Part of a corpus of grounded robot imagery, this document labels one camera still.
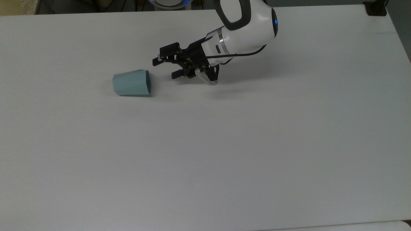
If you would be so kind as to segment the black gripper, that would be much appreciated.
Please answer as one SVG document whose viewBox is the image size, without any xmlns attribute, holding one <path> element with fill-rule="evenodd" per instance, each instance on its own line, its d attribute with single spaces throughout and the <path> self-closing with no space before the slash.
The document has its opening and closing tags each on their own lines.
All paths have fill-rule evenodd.
<svg viewBox="0 0 411 231">
<path fill-rule="evenodd" d="M 206 81 L 217 81 L 220 66 L 212 67 L 206 58 L 202 43 L 205 38 L 191 43 L 187 48 L 181 48 L 178 42 L 169 44 L 159 49 L 159 55 L 152 60 L 154 67 L 163 63 L 173 63 L 181 66 L 180 70 L 172 72 L 173 80 L 179 77 L 188 79 L 205 75 Z"/>
</svg>

